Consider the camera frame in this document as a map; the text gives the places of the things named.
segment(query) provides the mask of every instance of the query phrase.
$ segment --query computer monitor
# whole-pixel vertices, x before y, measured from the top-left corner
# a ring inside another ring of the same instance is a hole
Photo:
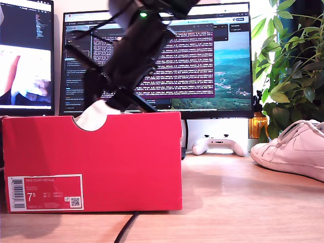
[[[183,119],[253,116],[249,8],[249,3],[198,5],[186,20],[161,13],[178,37],[165,47],[157,72],[145,78],[137,94],[160,111],[181,111]],[[75,40],[72,31],[89,30],[110,17],[107,11],[64,14],[60,114],[83,112],[82,76],[87,69],[64,45],[73,44],[105,64],[113,46],[95,36]],[[111,23],[94,34],[113,41],[124,31]]]
[[[0,7],[0,115],[54,115],[53,1]]]

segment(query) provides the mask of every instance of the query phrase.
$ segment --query screen bezel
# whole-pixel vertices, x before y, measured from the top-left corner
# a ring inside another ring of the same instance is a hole
[[[0,115],[8,116],[41,116],[41,115],[54,115],[55,114],[55,85],[54,85],[54,1],[47,0],[51,5],[51,21],[52,21],[52,40],[51,40],[51,109],[0,109]]]
[[[225,6],[225,5],[238,5],[238,4],[248,4],[249,8],[249,35],[250,35],[250,70],[251,70],[251,110],[245,110],[245,111],[181,111],[181,117],[182,119],[206,119],[206,118],[253,118],[254,112],[253,112],[253,70],[252,70],[252,43],[251,43],[251,37],[252,37],[252,29],[251,29],[251,15],[250,15],[250,3],[249,2],[237,2],[237,3],[218,3],[218,4],[197,4],[196,7],[199,6]],[[66,32],[64,31],[66,29],[66,22],[65,22],[65,16],[70,14],[86,14],[86,13],[104,13],[109,12],[108,10],[105,11],[83,11],[83,12],[67,12],[63,14],[63,33],[62,33],[62,53],[61,53],[61,90],[60,94],[64,94],[66,84],[63,81],[63,75],[64,75],[64,47],[65,47],[65,35]],[[80,113],[64,113],[62,110],[62,106],[65,103],[65,96],[60,95],[60,105],[59,105],[59,115],[72,115],[72,116],[79,116]],[[161,112],[168,112],[168,111],[177,111],[173,109],[169,110],[163,110]]]

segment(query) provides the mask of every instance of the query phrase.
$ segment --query qr code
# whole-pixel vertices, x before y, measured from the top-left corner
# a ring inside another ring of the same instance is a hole
[[[81,208],[81,197],[80,196],[70,197],[70,208]]]

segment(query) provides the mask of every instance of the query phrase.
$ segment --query black cable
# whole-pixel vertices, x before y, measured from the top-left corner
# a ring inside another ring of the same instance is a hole
[[[112,22],[113,20],[115,20],[116,18],[118,18],[120,15],[122,15],[129,7],[130,5],[134,2],[134,0],[130,0],[126,5],[125,7],[120,10],[117,14],[115,14],[114,16],[112,16],[110,19],[104,21],[103,23],[101,24],[98,24],[96,26],[94,26],[93,28],[87,30],[87,31],[84,31],[84,33],[82,35],[79,36],[79,38],[77,39],[81,39],[83,37],[85,37],[86,35],[89,35],[89,34],[92,34],[92,32],[102,26],[105,26],[106,24],[109,24],[110,22]]]
[[[185,119],[185,126],[186,126],[186,149],[188,149],[188,137],[189,137],[189,129],[188,129],[188,121]]]
[[[134,220],[139,216],[139,212],[136,211],[132,217],[128,220],[128,222],[125,224],[125,226],[121,229],[121,231],[119,232],[116,240],[114,241],[114,243],[120,243],[120,240],[122,239],[123,235],[125,234],[125,232],[127,231],[127,229],[131,226],[131,224],[134,222]]]

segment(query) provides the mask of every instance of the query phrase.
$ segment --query desk surface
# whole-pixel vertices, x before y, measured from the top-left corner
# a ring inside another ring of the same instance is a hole
[[[324,183],[235,155],[182,163],[184,209],[140,215],[125,243],[324,241]],[[129,217],[3,213],[1,242],[113,242]]]

